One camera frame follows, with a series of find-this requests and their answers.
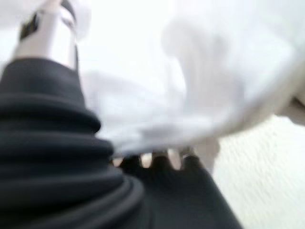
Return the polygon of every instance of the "finger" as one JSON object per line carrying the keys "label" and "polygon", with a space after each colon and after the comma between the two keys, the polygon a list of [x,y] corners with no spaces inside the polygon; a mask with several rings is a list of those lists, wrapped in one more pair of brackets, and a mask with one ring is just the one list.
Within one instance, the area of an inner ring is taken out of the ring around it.
{"label": "finger", "polygon": [[181,167],[183,170],[202,169],[203,165],[199,157],[195,154],[193,147],[185,147],[179,150]]}
{"label": "finger", "polygon": [[167,150],[153,152],[152,159],[151,168],[153,169],[172,168]]}
{"label": "finger", "polygon": [[123,169],[134,169],[141,167],[141,158],[139,156],[125,158],[120,167]]}

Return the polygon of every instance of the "beige carpet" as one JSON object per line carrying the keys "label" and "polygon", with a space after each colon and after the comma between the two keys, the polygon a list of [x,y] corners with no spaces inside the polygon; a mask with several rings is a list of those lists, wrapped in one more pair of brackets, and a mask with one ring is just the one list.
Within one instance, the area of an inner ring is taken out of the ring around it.
{"label": "beige carpet", "polygon": [[305,228],[305,111],[282,115],[196,148],[246,229]]}

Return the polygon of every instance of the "black fabric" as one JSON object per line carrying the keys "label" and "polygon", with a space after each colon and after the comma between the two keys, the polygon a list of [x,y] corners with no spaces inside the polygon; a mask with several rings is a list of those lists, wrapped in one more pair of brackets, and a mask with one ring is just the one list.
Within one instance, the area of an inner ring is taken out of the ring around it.
{"label": "black fabric", "polygon": [[7,66],[0,82],[0,228],[240,229],[195,157],[176,171],[157,157],[115,168],[95,138],[76,72],[40,59]]}

